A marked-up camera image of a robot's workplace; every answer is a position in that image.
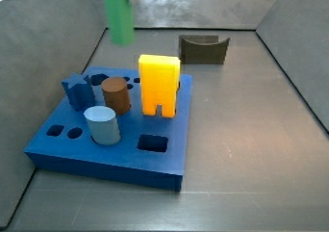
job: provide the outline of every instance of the blue foam base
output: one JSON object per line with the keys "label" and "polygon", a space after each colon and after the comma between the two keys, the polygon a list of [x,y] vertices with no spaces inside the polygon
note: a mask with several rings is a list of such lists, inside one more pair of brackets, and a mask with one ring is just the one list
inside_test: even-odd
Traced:
{"label": "blue foam base", "polygon": [[[85,175],[173,191],[180,190],[187,138],[191,76],[180,76],[176,116],[144,116],[141,113],[137,70],[89,67],[84,74],[124,77],[131,89],[131,110],[117,116],[120,141],[114,145],[93,142],[82,111],[76,111],[64,97],[24,148],[37,168]],[[104,105],[100,86],[92,86],[96,105]],[[167,138],[165,152],[137,148],[141,135]]]}

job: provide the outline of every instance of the yellow arch block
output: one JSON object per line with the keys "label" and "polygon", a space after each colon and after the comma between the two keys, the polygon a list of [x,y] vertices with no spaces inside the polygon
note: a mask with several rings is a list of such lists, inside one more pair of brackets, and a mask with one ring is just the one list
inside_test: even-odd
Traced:
{"label": "yellow arch block", "polygon": [[161,106],[161,116],[173,117],[180,81],[177,57],[141,55],[139,58],[143,114],[153,116]]}

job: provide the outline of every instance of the light blue cylinder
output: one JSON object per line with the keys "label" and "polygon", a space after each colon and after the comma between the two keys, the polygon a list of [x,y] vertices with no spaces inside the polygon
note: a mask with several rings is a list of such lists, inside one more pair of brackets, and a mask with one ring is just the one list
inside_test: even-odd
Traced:
{"label": "light blue cylinder", "polygon": [[110,145],[120,140],[114,111],[104,106],[89,107],[82,113],[92,139]]}

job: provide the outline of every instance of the brown cylinder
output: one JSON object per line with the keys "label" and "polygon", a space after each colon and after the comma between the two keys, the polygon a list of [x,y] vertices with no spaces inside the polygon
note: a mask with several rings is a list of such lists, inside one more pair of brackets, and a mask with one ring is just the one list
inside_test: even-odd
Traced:
{"label": "brown cylinder", "polygon": [[121,77],[110,77],[101,82],[105,105],[117,115],[129,110],[127,82]]}

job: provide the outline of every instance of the square hole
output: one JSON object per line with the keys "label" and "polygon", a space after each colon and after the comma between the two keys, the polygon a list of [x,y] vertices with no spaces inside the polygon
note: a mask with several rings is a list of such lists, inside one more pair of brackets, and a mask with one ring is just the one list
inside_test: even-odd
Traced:
{"label": "square hole", "polygon": [[144,151],[165,152],[167,143],[167,137],[140,135],[137,148]]}

